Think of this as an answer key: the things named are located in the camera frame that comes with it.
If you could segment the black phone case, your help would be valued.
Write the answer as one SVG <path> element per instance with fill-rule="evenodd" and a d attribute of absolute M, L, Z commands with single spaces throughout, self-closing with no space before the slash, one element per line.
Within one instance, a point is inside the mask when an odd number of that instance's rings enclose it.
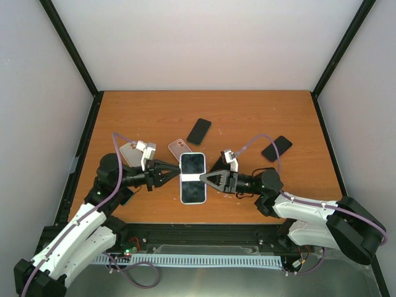
<path fill-rule="evenodd" d="M 210 171 L 210 177 L 215 177 L 215 176 L 227 176 L 230 173 L 230 164 L 227 164 L 223 161 L 223 158 L 220 157 L 213 167 L 211 167 Z"/>

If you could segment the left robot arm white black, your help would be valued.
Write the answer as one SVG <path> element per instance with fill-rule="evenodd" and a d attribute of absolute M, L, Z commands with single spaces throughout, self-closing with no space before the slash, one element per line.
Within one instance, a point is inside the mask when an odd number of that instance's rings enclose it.
<path fill-rule="evenodd" d="M 126 224 L 114 217 L 116 208 L 133 195 L 132 187 L 161 187 L 180 174 L 179 166 L 147 160 L 144 167 L 124 165 L 117 153 L 101 160 L 84 203 L 59 234 L 31 260 L 14 267 L 19 296 L 65 296 L 76 277 L 100 254 L 129 241 Z"/>

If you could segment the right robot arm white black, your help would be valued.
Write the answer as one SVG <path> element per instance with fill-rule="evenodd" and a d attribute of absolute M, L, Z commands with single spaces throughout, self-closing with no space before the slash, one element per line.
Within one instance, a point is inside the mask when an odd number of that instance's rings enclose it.
<path fill-rule="evenodd" d="M 384 225 L 354 198 L 323 201 L 294 196 L 283 191 L 273 168 L 252 175 L 217 170 L 202 174 L 200 180 L 219 192 L 257 195 L 254 204 L 258 211 L 284 219 L 280 236 L 296 246 L 337 249 L 356 263 L 369 265 L 387 242 Z"/>

